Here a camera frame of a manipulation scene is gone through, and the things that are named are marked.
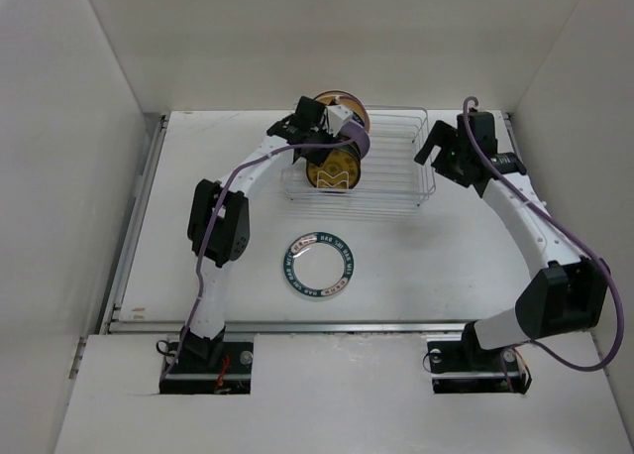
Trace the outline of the amber patterned plate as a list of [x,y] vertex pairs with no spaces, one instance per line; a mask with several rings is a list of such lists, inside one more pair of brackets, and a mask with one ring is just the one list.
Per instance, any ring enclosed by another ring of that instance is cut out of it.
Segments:
[[354,120],[368,132],[370,130],[370,116],[362,101],[350,92],[343,90],[328,90],[314,97],[315,100],[326,105],[344,105],[354,114]]
[[360,155],[352,145],[337,148],[321,166],[308,163],[305,173],[309,183],[317,189],[347,191],[361,180]]

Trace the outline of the lilac plastic plate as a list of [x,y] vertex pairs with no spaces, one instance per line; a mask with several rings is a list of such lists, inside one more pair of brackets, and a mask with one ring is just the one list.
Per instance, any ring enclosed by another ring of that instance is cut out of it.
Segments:
[[355,121],[350,121],[342,127],[340,133],[357,145],[360,159],[363,160],[370,150],[370,136],[365,127]]

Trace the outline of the white plate green rim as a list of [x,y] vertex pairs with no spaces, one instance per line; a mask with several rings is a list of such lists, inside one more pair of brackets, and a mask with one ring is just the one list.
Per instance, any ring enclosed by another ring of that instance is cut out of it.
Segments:
[[287,285],[300,297],[326,300],[347,288],[355,273],[351,247],[340,237],[323,231],[299,236],[282,259]]

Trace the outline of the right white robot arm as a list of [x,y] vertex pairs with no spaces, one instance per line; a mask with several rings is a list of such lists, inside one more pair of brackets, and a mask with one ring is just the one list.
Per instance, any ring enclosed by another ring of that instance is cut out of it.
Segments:
[[458,352],[468,370],[490,370],[507,347],[597,324],[607,292],[600,264],[549,222],[524,164],[499,151],[491,113],[472,110],[455,126],[437,121],[414,160],[476,191],[504,223],[531,279],[511,308],[465,326]]

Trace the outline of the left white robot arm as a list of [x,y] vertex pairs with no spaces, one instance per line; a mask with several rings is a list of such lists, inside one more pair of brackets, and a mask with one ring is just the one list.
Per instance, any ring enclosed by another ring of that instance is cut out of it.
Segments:
[[231,264],[250,240],[250,202],[273,177],[296,160],[317,165],[350,141],[344,129],[355,123],[340,98],[326,102],[303,96],[294,112],[273,123],[260,144],[225,176],[202,179],[194,189],[187,238],[196,257],[198,289],[180,331],[173,362],[188,359],[199,371],[221,362]]

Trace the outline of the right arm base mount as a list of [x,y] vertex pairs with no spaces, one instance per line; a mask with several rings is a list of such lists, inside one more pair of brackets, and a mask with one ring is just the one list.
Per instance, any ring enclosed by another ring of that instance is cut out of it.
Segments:
[[459,334],[426,338],[424,367],[431,375],[435,395],[515,394],[526,395],[532,374],[513,348],[468,354]]

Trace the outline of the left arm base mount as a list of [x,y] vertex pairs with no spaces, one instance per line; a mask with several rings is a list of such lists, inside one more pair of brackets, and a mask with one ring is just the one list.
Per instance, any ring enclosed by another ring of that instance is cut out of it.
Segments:
[[187,333],[183,340],[158,340],[162,355],[161,395],[249,395],[255,337],[225,334],[213,340]]

